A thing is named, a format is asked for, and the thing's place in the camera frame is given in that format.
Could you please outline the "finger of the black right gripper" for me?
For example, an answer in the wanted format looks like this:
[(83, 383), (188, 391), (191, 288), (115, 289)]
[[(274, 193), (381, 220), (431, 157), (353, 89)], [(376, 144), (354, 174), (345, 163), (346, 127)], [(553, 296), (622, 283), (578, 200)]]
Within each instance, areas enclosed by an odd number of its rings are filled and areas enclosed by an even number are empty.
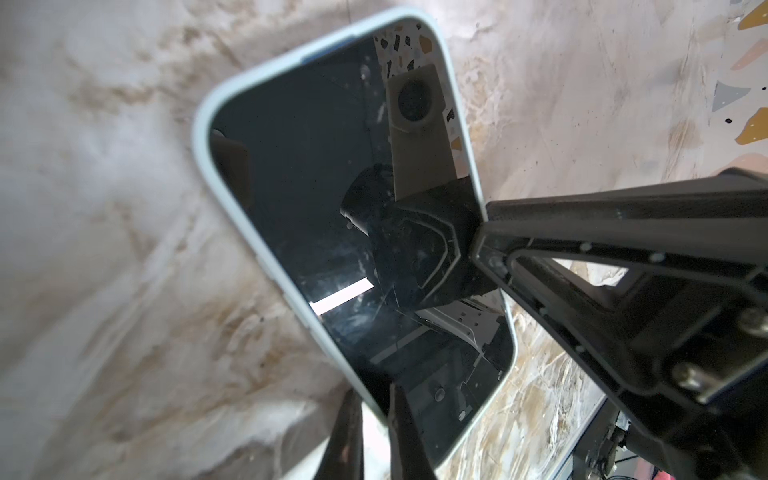
[(486, 233), (685, 255), (767, 261), (767, 177), (717, 176), (594, 194), (497, 201)]

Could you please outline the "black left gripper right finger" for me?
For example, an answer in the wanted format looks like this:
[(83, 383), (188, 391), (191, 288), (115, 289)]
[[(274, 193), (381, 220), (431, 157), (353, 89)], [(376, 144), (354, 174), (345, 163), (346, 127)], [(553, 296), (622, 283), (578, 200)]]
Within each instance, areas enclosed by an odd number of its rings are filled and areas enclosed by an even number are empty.
[(394, 480), (436, 480), (404, 390), (389, 386), (388, 431), (391, 478)]

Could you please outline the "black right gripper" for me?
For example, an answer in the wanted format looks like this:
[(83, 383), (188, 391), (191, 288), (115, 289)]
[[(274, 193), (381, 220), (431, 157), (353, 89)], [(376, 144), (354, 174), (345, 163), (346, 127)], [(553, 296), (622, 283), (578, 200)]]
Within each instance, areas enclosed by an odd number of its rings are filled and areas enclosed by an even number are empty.
[(478, 267), (616, 401), (678, 479), (767, 476), (767, 261), (479, 231)]

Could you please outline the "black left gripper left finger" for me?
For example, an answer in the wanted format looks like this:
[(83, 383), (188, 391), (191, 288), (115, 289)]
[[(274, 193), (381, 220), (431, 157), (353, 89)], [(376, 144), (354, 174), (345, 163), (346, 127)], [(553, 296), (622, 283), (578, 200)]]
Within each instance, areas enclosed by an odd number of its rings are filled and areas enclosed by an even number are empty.
[(344, 396), (314, 480), (363, 480), (362, 401), (353, 389)]

